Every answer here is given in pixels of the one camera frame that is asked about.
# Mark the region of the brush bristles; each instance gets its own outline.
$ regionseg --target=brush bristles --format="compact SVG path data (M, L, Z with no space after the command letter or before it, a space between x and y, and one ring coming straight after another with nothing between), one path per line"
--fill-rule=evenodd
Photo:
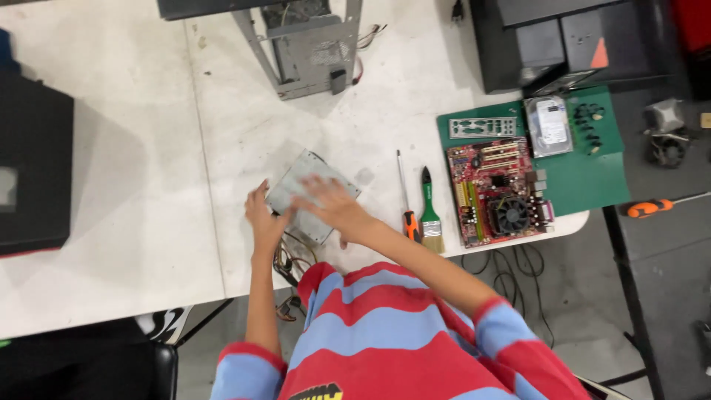
M442 235L422 238L422 245L437 254L444 253L444 237Z

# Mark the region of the green mat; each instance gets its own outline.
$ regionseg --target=green mat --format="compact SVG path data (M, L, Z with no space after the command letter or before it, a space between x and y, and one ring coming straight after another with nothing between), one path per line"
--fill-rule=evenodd
M592 124L595 134L600 136L603 143L600 151L593 155L588 155L592 149L585 139L588 134L578 132L572 121L573 110L582 103L596 103L606 110L604 118ZM566 104L571 119L574 150L533 160L533 169L545 169L547 173L548 189L545 196L553 202L555 215L564 216L630 201L622 159L624 144L607 86L575 90L568 96ZM446 151L450 147L493 140L449 139L449 120L454 118L518 117L517 136L525 136L526 121L522 107L523 102L515 101L440 115L437 118L437 129L442 149Z

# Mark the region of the orange triangle sticker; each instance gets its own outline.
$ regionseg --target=orange triangle sticker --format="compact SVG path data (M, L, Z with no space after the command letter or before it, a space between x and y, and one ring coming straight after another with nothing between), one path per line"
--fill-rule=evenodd
M605 38L600 38L597 42L597 49L595 49L595 55L592 57L592 62L590 63L590 68L605 68L609 65L607 60L607 47L605 47Z

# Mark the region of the orange screwdriver handle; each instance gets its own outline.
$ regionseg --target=orange screwdriver handle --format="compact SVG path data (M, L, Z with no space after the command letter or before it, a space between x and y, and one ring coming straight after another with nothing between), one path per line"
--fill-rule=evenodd
M669 200L651 200L645 203L635 204L629 210L627 215L632 218L647 218L659 211L669 211L674 208L674 203Z
M412 211L405 212L405 236L410 238L410 240L422 244L422 237L419 235L418 228L415 213Z

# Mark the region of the hand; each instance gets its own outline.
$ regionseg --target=hand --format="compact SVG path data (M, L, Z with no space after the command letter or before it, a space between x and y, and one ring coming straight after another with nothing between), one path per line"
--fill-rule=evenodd
M347 243L365 244L378 220L368 214L337 179L324 182L319 175L312 175L305 178L302 184L322 206L300 196L292 199L292 206L307 210L341 232L341 248L346 248Z
M247 195L245 215L252 225L255 235L255 249L252 257L259 256L270 259L277 250L284 229L294 215L294 208L287 209L282 216L273 216L264 202L264 195L268 189L269 186L265 179L260 187Z

